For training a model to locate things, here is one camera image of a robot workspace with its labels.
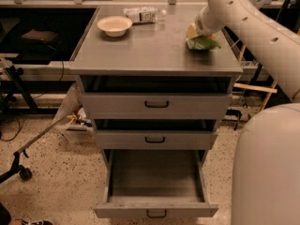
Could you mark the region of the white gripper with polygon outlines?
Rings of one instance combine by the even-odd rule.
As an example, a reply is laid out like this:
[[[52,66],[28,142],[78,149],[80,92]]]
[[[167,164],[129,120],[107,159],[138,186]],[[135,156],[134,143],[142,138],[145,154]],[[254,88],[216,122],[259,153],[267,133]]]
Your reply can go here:
[[[211,12],[209,6],[203,7],[195,17],[195,23],[192,22],[187,28],[187,38],[192,39],[200,36],[208,36],[209,39],[217,40],[217,31],[224,27]]]

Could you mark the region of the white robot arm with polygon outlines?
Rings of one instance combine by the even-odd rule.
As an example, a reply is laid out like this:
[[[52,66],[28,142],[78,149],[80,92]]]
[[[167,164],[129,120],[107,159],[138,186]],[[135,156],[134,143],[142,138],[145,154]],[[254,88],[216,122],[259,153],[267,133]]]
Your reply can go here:
[[[231,225],[300,225],[299,36],[261,12],[267,0],[207,0],[194,34],[227,27],[287,102],[254,115],[237,140]]]

